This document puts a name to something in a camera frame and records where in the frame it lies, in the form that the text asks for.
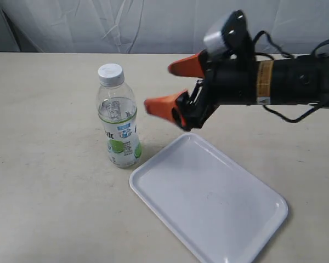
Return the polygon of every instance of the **white tray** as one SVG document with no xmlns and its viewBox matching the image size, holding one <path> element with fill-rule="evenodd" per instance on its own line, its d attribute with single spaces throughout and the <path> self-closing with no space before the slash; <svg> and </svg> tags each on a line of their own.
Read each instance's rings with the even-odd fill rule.
<svg viewBox="0 0 329 263">
<path fill-rule="evenodd" d="M 287 216 L 285 200 L 196 134 L 136 169 L 134 192 L 202 263 L 250 263 Z"/>
</svg>

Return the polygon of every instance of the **beige tabletop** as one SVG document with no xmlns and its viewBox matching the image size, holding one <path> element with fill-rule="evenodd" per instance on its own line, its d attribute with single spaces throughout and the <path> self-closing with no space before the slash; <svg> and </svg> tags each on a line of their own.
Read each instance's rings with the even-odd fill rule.
<svg viewBox="0 0 329 263">
<path fill-rule="evenodd" d="M 124 67 L 145 162 L 182 133 L 147 97 L 192 89 L 182 55 L 0 53 L 0 263 L 198 262 L 107 160 L 97 69 Z M 306 106 L 276 107 L 297 117 Z M 221 106 L 194 131 L 280 193 L 286 222 L 256 262 L 329 262 L 329 110 L 289 124 L 260 106 Z"/>
</svg>

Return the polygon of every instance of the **white backdrop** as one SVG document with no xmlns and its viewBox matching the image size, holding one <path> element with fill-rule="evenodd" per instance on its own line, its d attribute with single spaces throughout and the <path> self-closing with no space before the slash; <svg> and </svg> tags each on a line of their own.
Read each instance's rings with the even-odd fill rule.
<svg viewBox="0 0 329 263">
<path fill-rule="evenodd" d="M 221 15 L 243 9 L 251 34 L 289 52 L 329 38 L 329 0 L 0 0 L 41 52 L 194 53 Z M 258 50 L 273 52 L 263 39 Z"/>
</svg>

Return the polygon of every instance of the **plastic bottle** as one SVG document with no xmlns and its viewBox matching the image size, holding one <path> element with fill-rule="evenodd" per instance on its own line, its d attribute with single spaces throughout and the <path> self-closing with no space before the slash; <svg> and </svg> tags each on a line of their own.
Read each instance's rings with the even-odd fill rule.
<svg viewBox="0 0 329 263">
<path fill-rule="evenodd" d="M 107 136 L 107 149 L 112 163 L 125 168 L 141 156 L 141 144 L 135 118 L 137 105 L 131 88 L 124 82 L 123 68 L 106 64 L 99 68 L 100 88 L 97 109 Z"/>
</svg>

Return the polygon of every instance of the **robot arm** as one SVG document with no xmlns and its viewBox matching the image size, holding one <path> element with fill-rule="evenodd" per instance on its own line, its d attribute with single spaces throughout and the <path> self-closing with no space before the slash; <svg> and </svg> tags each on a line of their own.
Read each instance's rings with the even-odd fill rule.
<svg viewBox="0 0 329 263">
<path fill-rule="evenodd" d="M 257 61 L 257 40 L 267 40 L 286 58 Z M 263 105 L 265 109 L 288 122 L 299 122 L 314 111 L 329 108 L 329 53 L 316 50 L 329 44 L 322 42 L 310 55 L 295 58 L 272 42 L 270 35 L 259 32 L 252 39 L 245 15 L 238 10 L 218 20 L 204 37 L 205 50 L 172 63 L 168 70 L 177 76 L 197 77 L 194 91 L 147 99 L 146 111 L 164 118 L 185 131 L 202 128 L 220 105 Z M 267 105 L 311 105 L 297 119 L 288 119 Z"/>
</svg>

